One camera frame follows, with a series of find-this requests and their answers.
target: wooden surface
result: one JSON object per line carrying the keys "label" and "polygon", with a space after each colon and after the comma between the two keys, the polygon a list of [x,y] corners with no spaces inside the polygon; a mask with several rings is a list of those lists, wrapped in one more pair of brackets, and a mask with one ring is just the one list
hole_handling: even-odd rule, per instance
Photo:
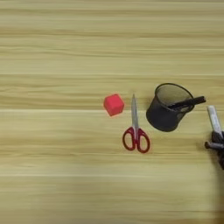
{"label": "wooden surface", "polygon": [[[223,38],[222,0],[0,1],[0,223],[224,223]],[[145,118],[163,82],[207,98],[172,133]],[[147,155],[121,143],[133,93]]]}

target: black cup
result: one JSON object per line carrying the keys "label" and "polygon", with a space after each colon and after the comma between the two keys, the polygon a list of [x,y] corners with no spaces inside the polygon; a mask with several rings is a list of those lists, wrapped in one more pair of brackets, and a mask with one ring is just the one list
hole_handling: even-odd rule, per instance
{"label": "black cup", "polygon": [[181,119],[192,111],[194,106],[177,109],[169,106],[192,98],[192,94],[184,87],[173,83],[161,84],[156,88],[155,97],[146,112],[148,122],[158,130],[175,130]]}

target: metal blade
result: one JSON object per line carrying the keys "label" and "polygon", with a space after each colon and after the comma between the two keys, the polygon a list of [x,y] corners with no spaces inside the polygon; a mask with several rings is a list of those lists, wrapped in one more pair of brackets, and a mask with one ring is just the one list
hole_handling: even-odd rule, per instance
{"label": "metal blade", "polygon": [[137,131],[139,129],[138,126],[138,118],[137,118],[137,100],[135,95],[133,94],[132,103],[131,103],[131,115],[132,115],[132,126],[135,130],[135,137],[137,139]]}

